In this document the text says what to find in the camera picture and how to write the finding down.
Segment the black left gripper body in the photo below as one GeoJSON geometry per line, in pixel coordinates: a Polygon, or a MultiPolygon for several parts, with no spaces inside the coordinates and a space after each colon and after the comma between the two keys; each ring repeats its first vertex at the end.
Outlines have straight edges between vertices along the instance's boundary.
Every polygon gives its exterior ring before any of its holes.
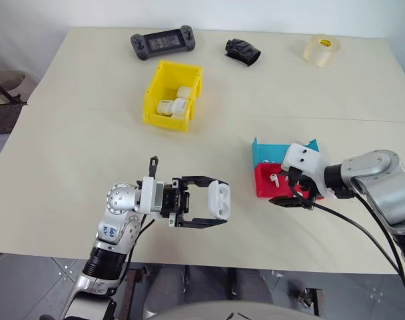
{"type": "Polygon", "coordinates": [[[169,227],[191,228],[191,222],[185,221],[183,217],[189,212],[188,184],[186,177],[173,178],[172,183],[163,188],[161,216],[168,219],[169,227]]]}

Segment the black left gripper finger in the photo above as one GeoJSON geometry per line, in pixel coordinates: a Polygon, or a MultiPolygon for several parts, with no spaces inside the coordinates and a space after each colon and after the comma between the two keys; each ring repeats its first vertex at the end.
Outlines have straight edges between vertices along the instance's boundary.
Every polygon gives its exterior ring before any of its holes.
{"type": "Polygon", "coordinates": [[[189,185],[196,185],[197,187],[200,188],[208,188],[208,186],[213,182],[213,181],[218,181],[219,184],[226,184],[226,182],[221,181],[220,179],[215,179],[207,176],[182,176],[179,179],[179,189],[186,191],[188,189],[189,185]]]}
{"type": "Polygon", "coordinates": [[[208,227],[214,227],[227,223],[224,219],[205,219],[205,218],[193,218],[190,221],[183,221],[183,227],[191,229],[205,229],[208,227]]]}

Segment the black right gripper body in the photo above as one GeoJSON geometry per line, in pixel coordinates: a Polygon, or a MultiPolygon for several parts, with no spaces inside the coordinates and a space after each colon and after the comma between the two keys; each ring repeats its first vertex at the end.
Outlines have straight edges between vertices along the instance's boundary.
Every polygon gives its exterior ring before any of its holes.
{"type": "Polygon", "coordinates": [[[316,196],[318,195],[318,189],[315,182],[309,177],[303,175],[300,169],[290,167],[288,170],[288,186],[294,195],[288,206],[302,207],[304,209],[312,210],[316,196]],[[301,193],[307,191],[308,195],[300,195],[296,189],[297,187],[300,188],[301,193]]]}

